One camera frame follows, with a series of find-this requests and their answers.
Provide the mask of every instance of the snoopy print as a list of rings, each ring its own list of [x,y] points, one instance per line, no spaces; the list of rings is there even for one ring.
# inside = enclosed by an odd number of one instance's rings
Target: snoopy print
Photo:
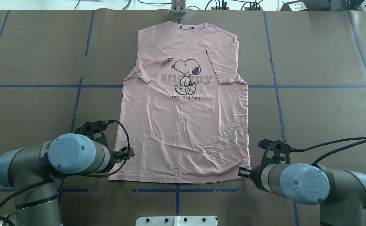
[[[180,79],[178,85],[175,86],[175,91],[180,95],[193,95],[196,92],[196,84],[191,81],[190,75],[198,75],[201,72],[201,68],[197,60],[178,60],[172,68],[180,73],[183,73],[183,77]]]

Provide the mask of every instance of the cable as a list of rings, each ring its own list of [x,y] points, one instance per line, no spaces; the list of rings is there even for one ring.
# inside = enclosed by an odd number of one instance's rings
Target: cable
[[[13,193],[12,195],[8,196],[7,198],[5,198],[1,203],[0,203],[0,208],[2,208],[2,206],[10,199],[14,198],[15,196],[25,192],[25,191],[28,191],[30,189],[33,189],[34,187],[37,187],[37,186],[41,186],[41,185],[44,185],[44,184],[47,184],[47,183],[51,183],[53,182],[53,180],[46,180],[46,181],[43,181],[43,182],[39,182],[39,183],[35,183],[35,184],[32,184],[30,186],[27,186],[26,188],[24,189],[21,189],[15,193]]]
[[[139,3],[144,3],[144,4],[172,4],[172,3],[145,3],[145,2],[142,2],[140,0],[138,0]]]
[[[243,10],[243,7],[245,6],[246,3],[250,3],[250,7],[251,7],[251,2],[245,2],[243,5],[242,5],[242,8],[240,8],[240,11]]]
[[[78,3],[76,5],[76,7],[74,7],[74,10],[76,10],[77,6],[80,4],[80,0],[78,0]]]
[[[206,5],[206,8],[204,9],[204,10],[207,10],[207,7],[208,7],[208,5],[209,5],[209,3],[211,3],[213,0],[209,0],[209,2],[207,3],[207,5]]]
[[[114,171],[112,173],[109,173],[109,174],[105,174],[105,175],[90,175],[90,174],[84,174],[84,173],[75,173],[75,174],[71,174],[70,176],[77,175],[77,176],[102,178],[102,177],[111,176],[111,175],[119,172],[119,170],[121,170],[123,168],[124,164],[126,163],[127,159],[130,156],[130,139],[129,139],[129,135],[127,134],[127,131],[124,128],[124,126],[118,120],[109,120],[109,121],[110,121],[110,123],[117,122],[120,125],[120,127],[123,129],[123,131],[124,131],[124,133],[126,134],[126,137],[127,137],[127,155],[126,155],[126,158],[124,159],[123,163],[121,164],[121,166],[116,171]]]
[[[326,158],[326,157],[330,156],[330,155],[331,155],[331,154],[333,154],[333,153],[337,153],[337,152],[340,152],[340,151],[342,151],[342,150],[345,150],[345,149],[348,149],[348,148],[354,147],[354,146],[356,146],[356,145],[359,145],[359,144],[362,144],[362,143],[366,143],[366,137],[348,138],[348,139],[343,139],[343,140],[361,140],[361,141],[358,141],[358,142],[356,142],[356,143],[352,143],[352,144],[350,144],[350,145],[346,145],[346,146],[344,146],[344,147],[341,147],[341,148],[335,149],[335,150],[333,150],[333,151],[330,151],[329,153],[326,153],[326,154],[322,155],[321,157],[319,157],[318,159],[316,159],[316,160],[314,161],[314,163],[311,163],[311,165],[312,165],[312,166],[317,166],[317,163],[318,163],[319,161],[321,161],[322,159],[324,159],[324,158]]]
[[[199,7],[197,7],[197,6],[189,6],[189,7],[187,7],[187,8],[190,8],[190,7],[196,7],[197,9],[199,9],[199,10],[201,10]]]
[[[132,0],[129,0],[129,2],[127,3],[127,5],[126,5],[126,6],[124,6],[122,10],[127,9],[127,7],[129,7],[129,6],[130,6],[130,3],[131,3],[131,2],[132,2]]]
[[[7,219],[5,217],[0,216],[0,220],[2,220],[3,222],[6,222],[5,225],[14,226],[14,223],[11,222],[11,220],[9,220],[9,219]]]

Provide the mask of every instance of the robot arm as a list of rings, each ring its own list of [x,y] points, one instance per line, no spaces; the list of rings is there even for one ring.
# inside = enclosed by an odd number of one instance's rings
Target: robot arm
[[[366,209],[366,175],[325,166],[290,164],[289,153],[298,152],[281,141],[262,140],[262,163],[255,169],[239,168],[239,176],[250,178],[260,190],[304,205],[320,204],[323,226],[362,226]],[[274,152],[268,158],[266,153]]]
[[[106,123],[86,123],[84,128],[76,130],[81,134],[63,134],[42,145],[23,147],[0,157],[1,185],[22,191],[41,183],[15,196],[16,214],[11,220],[16,226],[61,226],[55,181],[72,175],[107,172],[115,163],[134,156],[132,148],[114,152],[108,149],[106,139],[99,143],[84,136],[87,126]]]

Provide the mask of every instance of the label sticker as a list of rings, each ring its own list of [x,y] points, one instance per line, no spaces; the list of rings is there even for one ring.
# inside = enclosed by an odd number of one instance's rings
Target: label sticker
[[[289,7],[292,11],[300,11],[307,9],[306,5],[303,2],[289,4]]]

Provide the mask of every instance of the t-shirt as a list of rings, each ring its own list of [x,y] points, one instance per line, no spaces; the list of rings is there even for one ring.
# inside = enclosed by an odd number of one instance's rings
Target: t-shirt
[[[171,21],[138,32],[124,79],[120,121],[135,156],[110,180],[213,183],[250,168],[247,84],[237,36]],[[119,127],[115,150],[127,146]]]

